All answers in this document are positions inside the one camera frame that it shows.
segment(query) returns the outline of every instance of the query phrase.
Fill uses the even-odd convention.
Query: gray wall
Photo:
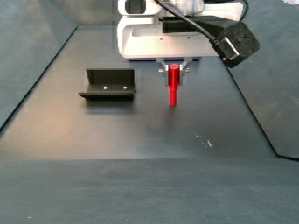
[[[0,128],[75,29],[52,1],[2,0]]]
[[[78,25],[116,25],[120,19],[118,0],[52,0]]]
[[[249,2],[261,51],[230,71],[277,153],[299,158],[299,10],[281,0]]]

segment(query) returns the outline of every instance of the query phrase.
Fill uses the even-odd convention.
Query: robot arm
[[[173,106],[193,57],[219,55],[225,65],[234,67],[259,48],[253,32],[239,22],[243,11],[239,2],[119,0],[118,7],[123,15],[118,25],[119,52],[127,59],[157,58]],[[182,65],[165,64],[165,58],[178,57],[186,58]]]
[[[165,32],[162,20],[174,15],[157,2],[159,1],[119,0],[118,2],[119,12],[123,15],[118,25],[118,47],[123,57],[142,59],[217,56],[218,53],[211,47],[210,40],[201,32],[195,30]],[[239,21],[242,17],[242,3],[169,0],[166,4],[171,5],[181,14],[193,15],[194,18],[214,16]]]

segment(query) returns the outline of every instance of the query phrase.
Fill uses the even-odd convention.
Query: black bracket
[[[108,97],[135,97],[134,69],[87,69],[88,90],[79,95],[87,99]]]

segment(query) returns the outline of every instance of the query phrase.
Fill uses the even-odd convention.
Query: gray enclosure
[[[261,51],[193,62],[171,108],[157,63],[118,52],[116,0],[0,2],[2,223],[298,223],[298,162],[266,138],[298,158],[297,8],[250,0]],[[79,97],[87,68],[134,68],[135,99]]]

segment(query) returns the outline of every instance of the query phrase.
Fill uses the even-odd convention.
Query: metal table surface
[[[158,64],[123,59],[116,39],[112,27],[76,30],[2,132],[2,159],[274,158],[218,58],[191,63],[171,108]],[[87,68],[127,67],[134,101],[79,97]]]

